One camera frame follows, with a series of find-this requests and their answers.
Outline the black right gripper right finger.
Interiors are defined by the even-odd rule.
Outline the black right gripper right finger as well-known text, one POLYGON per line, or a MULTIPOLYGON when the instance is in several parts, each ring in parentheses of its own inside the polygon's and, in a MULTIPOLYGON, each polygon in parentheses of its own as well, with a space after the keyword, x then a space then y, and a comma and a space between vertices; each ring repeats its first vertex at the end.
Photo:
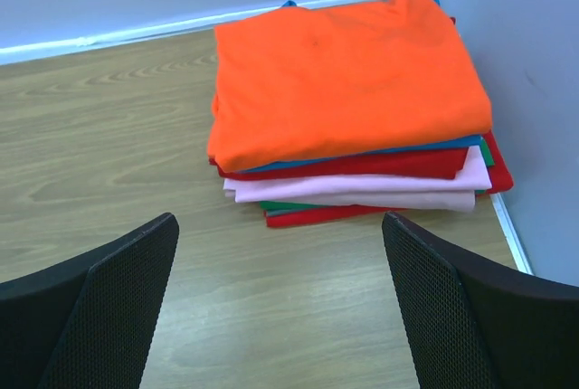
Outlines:
POLYGON ((421 388, 575 388, 578 288, 389 212, 384 247, 421 388))

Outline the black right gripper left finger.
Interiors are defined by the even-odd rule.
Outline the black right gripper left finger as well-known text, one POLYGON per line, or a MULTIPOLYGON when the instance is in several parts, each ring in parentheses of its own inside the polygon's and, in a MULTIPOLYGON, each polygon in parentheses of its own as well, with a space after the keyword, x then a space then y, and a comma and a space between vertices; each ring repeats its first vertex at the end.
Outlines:
POLYGON ((171 213, 1 285, 4 388, 141 384, 176 255, 171 213))

